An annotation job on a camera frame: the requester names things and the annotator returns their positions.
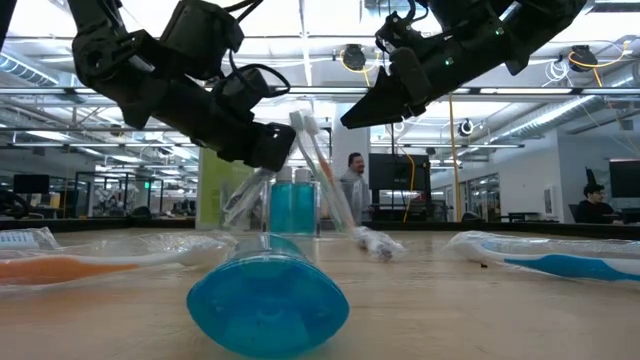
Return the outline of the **green wipes canister white lid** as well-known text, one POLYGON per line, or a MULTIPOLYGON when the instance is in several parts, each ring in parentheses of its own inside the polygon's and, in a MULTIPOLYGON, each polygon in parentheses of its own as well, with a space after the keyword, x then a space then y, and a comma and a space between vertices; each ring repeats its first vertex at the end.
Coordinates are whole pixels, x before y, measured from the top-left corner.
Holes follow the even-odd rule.
POLYGON ((222 208, 253 172, 242 162, 229 163, 218 158, 214 151, 200 148, 195 228, 220 229, 225 221, 222 208))

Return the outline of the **clear acrylic organizer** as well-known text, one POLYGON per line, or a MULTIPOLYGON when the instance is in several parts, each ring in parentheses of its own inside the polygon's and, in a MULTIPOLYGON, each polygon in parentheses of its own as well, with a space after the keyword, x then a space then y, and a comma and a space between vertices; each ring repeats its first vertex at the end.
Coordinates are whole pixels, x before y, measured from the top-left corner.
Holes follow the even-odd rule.
POLYGON ((321 201, 327 206, 334 227, 339 231, 355 227, 350 204, 338 183, 332 178, 279 179, 271 173, 256 172, 247 178, 223 204, 226 227, 233 227, 266 191, 266 229, 278 234, 316 235, 319 232, 320 206, 316 204, 321 188, 321 201))

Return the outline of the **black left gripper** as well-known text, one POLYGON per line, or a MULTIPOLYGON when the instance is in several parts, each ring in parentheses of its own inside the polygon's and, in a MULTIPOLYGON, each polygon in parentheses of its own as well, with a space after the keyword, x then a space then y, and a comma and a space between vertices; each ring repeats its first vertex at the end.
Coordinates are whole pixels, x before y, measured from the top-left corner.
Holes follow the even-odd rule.
POLYGON ((211 91, 173 80, 161 88, 152 115, 227 162, 280 170, 296 138, 295 130, 285 124, 256 122, 252 109, 221 105, 211 91))

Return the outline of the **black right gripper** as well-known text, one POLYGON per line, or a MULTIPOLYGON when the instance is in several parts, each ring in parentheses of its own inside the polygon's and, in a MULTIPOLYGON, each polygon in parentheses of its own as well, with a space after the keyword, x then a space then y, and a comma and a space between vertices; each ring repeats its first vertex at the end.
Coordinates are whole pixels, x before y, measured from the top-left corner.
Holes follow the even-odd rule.
POLYGON ((508 60, 509 39, 498 34, 419 37, 390 54, 390 73, 380 68, 375 85, 340 121, 348 129, 399 123, 508 60))

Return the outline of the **person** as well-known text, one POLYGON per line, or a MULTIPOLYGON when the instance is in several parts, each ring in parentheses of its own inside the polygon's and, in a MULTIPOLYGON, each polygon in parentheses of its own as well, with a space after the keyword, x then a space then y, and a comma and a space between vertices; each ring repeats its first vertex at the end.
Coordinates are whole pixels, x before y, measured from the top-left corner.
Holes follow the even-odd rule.
POLYGON ((370 191, 364 177, 365 162, 361 153, 348 157, 348 168, 340 182, 349 203, 354 222, 360 226, 370 218, 370 191))
POLYGON ((576 207, 574 219, 586 224, 622 224, 623 220, 614 209, 604 201, 604 187, 600 184, 587 184, 583 189, 585 197, 576 207))

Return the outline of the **orange toothbrush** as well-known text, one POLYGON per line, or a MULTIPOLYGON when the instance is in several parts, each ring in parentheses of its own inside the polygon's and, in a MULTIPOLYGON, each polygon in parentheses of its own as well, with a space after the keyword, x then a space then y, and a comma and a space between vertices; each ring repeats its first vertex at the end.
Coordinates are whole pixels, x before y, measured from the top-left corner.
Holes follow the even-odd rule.
POLYGON ((331 213, 334 225, 337 230, 344 231, 352 235, 355 222, 351 214, 351 209, 346 201, 341 184, 334 177, 329 161, 323 155, 317 141, 319 127, 311 115, 303 116, 303 125, 313 146, 319 164, 319 180, 323 187, 323 196, 326 205, 331 213))
POLYGON ((175 232, 55 249, 0 250, 0 294, 169 264, 209 267, 236 244, 224 232, 175 232))

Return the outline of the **black monitor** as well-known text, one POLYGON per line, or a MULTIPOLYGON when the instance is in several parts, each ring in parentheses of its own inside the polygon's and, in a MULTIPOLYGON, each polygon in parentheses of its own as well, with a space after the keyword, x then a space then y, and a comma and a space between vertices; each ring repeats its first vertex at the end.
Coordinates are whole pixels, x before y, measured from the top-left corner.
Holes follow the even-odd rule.
POLYGON ((431 189, 427 155, 370 154, 371 190, 426 191, 431 189))
POLYGON ((640 198, 640 160, 610 161, 609 173, 614 198, 640 198))
POLYGON ((46 194, 50 189, 50 176, 46 174, 15 174, 13 191, 18 194, 46 194))

